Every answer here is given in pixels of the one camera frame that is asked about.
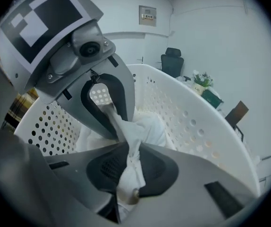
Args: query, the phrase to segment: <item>wall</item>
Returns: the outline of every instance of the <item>wall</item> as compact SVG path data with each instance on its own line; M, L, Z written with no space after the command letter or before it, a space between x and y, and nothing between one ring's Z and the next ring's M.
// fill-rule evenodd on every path
M123 58L125 63L130 64L130 61L141 63L137 59L141 59L142 56L144 63L154 65L156 61L160 61L161 55L166 50L169 18L172 14L169 0L92 0L92 2L104 13L99 21L102 32L106 37L111 37L117 47L116 53L127 58L127 60ZM139 25L139 5L157 9L156 27ZM141 43L135 40L142 35L144 38ZM131 45L133 41L141 46L141 49ZM157 46L149 52L150 48L154 48L156 44L162 44L162 46Z
M238 126L253 154L271 155L271 25L253 0L172 0L169 47L185 59L183 75L208 72L228 113L242 100ZM271 174L271 158L258 166Z

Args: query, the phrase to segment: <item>white cloth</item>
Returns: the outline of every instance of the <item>white cloth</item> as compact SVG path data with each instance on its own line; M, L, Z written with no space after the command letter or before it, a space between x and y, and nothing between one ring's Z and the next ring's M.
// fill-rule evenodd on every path
M127 157L127 167L121 175L118 187L117 197L119 204L120 218L123 220L127 213L137 202L134 197L134 190L145 186L142 166L140 161L139 147L141 142L158 146L166 145L165 127L156 113L141 112L135 109L132 122L122 120L113 106L113 104L104 105L101 110L108 116L111 124L114 126L119 142L127 142L129 153ZM87 141L82 136L77 141L77 151L90 150L115 144L115 140L107 140L97 133L82 129L80 132L88 135Z

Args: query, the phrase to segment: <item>perforated basket wall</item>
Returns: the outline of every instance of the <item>perforated basket wall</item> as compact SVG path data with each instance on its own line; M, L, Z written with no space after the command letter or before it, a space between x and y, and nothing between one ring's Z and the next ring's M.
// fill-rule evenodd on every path
M256 196L260 195L257 173L243 143L207 101L181 82L149 65L135 64L128 65L128 68L135 82L135 105L139 111L159 115L166 128L168 148L211 161L245 184ZM95 85L90 97L97 105L111 102L107 87L103 84ZM49 105L50 109L47 106L37 100L23 117L15 134L25 142L39 144L44 155L73 152L80 123L57 103Z

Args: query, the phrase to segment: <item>black office chair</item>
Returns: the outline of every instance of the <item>black office chair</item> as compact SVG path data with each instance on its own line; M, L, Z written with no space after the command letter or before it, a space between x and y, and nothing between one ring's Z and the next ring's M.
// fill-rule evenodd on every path
M179 77L184 64L181 55L179 49L167 48L165 55L161 55L162 71L174 78Z

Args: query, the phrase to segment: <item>flower pot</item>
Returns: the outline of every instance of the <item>flower pot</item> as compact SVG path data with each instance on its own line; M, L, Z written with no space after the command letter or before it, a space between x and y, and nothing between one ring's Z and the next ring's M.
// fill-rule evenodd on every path
M192 85L191 88L192 88L192 90L194 90L199 96L201 96L202 93L204 92L204 90L207 89L206 87L203 87L203 86L201 86L201 85L199 85L199 84L197 84L197 83L194 83L194 84Z

